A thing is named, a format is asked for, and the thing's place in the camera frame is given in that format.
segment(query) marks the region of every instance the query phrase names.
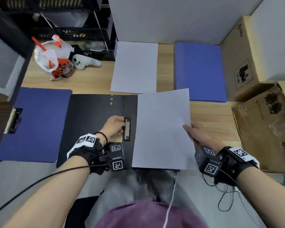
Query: gray pants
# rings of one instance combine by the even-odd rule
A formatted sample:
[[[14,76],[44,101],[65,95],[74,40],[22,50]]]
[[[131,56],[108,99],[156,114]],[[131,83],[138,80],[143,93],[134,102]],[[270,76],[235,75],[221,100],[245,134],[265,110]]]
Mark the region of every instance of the gray pants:
[[[86,228],[94,228],[103,214],[113,208],[132,203],[137,200],[150,200],[160,197],[161,202],[169,205],[174,180],[163,170],[126,170],[115,172],[106,184],[104,192],[99,196],[85,221]],[[176,183],[173,206],[191,210],[206,224],[205,219],[195,207],[187,193]]]

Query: wooden desk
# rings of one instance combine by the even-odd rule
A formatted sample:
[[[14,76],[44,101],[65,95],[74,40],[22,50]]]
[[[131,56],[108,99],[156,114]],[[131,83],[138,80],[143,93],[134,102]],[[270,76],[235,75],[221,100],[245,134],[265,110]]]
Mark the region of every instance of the wooden desk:
[[[173,45],[158,45],[157,92],[173,90]],[[76,70],[68,79],[50,81],[44,71],[31,60],[22,86],[31,88],[71,89],[73,94],[120,94],[110,92],[114,62],[102,62],[102,67],[86,67]],[[192,121],[200,122],[214,136],[227,145],[241,147],[235,121],[232,102],[215,103],[190,101]]]

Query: purple shirt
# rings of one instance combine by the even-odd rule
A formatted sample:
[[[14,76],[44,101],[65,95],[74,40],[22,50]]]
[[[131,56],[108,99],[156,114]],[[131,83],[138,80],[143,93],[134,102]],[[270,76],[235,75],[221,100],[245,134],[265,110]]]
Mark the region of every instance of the purple shirt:
[[[160,228],[165,222],[168,206],[154,201],[137,201],[107,211],[95,228]],[[207,228],[191,211],[172,206],[167,228]]]

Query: torn cardboard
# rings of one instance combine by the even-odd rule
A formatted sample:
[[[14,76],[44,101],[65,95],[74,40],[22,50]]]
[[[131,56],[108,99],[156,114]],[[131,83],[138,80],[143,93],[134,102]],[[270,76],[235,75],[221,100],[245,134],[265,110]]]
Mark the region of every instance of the torn cardboard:
[[[268,90],[263,62],[255,44],[250,16],[243,16],[221,44],[229,101],[247,101]]]
[[[285,81],[232,110],[243,149],[261,170],[285,173]]]

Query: black clipboard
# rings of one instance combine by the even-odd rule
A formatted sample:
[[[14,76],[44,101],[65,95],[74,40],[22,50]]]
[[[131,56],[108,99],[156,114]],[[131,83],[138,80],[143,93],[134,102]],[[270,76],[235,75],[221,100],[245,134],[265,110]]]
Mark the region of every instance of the black clipboard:
[[[66,161],[67,152],[80,136],[101,130],[106,120],[113,115],[131,119],[130,140],[122,141],[126,169],[131,169],[136,133],[137,95],[72,94],[56,167],[60,167]]]

